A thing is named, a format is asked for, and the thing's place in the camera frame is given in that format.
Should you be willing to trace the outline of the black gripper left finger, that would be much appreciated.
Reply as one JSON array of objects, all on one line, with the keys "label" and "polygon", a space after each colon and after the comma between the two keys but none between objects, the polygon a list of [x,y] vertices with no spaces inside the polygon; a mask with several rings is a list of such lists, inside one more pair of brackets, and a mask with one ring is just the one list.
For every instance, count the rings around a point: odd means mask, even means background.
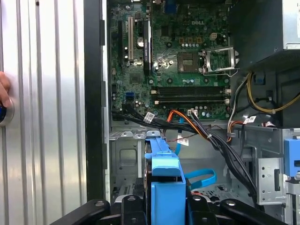
[{"label": "black gripper left finger", "polygon": [[127,195],[121,202],[111,205],[106,200],[91,200],[76,208],[53,225],[146,225],[143,200]]}]

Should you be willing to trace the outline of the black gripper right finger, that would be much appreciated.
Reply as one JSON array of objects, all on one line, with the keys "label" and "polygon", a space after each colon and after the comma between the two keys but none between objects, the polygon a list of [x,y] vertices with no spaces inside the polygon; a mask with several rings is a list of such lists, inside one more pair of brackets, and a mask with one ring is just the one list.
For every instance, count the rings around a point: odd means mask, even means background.
[{"label": "black gripper right finger", "polygon": [[187,197],[188,225],[280,225],[281,221],[236,199],[217,206],[203,195]]}]

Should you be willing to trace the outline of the person's hand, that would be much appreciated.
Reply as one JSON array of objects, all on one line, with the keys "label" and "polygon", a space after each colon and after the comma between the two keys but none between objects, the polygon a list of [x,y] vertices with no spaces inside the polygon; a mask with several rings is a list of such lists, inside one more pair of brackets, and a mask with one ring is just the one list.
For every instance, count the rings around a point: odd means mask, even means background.
[{"label": "person's hand", "polygon": [[6,77],[4,72],[0,72],[0,102],[6,108],[11,106],[8,91],[10,89],[9,79]]}]

